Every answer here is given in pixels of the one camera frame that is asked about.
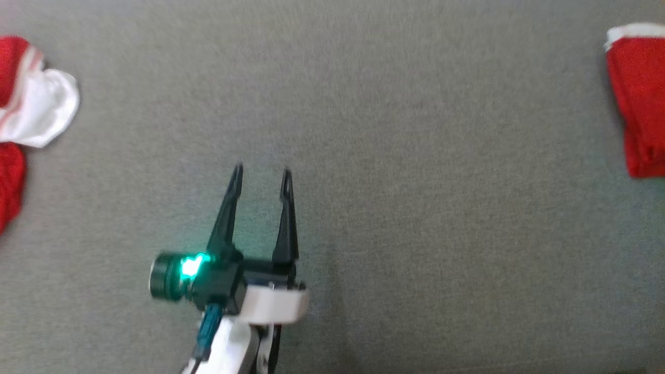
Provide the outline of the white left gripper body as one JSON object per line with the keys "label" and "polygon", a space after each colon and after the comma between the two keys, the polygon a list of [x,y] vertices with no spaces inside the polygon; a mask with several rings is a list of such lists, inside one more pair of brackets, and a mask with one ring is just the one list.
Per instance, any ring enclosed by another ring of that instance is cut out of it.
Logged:
{"label": "white left gripper body", "polygon": [[250,325],[295,324],[308,312],[310,293],[297,282],[297,266],[273,261],[243,261],[247,289],[239,320]]}

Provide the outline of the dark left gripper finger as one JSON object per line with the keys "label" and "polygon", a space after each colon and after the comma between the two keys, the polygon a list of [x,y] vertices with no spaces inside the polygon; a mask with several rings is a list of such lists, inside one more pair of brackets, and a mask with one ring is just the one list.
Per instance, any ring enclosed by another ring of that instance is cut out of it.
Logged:
{"label": "dark left gripper finger", "polygon": [[243,164],[235,166],[223,197],[206,252],[218,261],[240,261],[243,255],[233,242],[237,203],[242,194]]}
{"label": "dark left gripper finger", "polygon": [[288,168],[283,173],[280,201],[282,203],[280,228],[278,228],[272,261],[280,265],[292,265],[299,258],[299,244],[292,173]]}

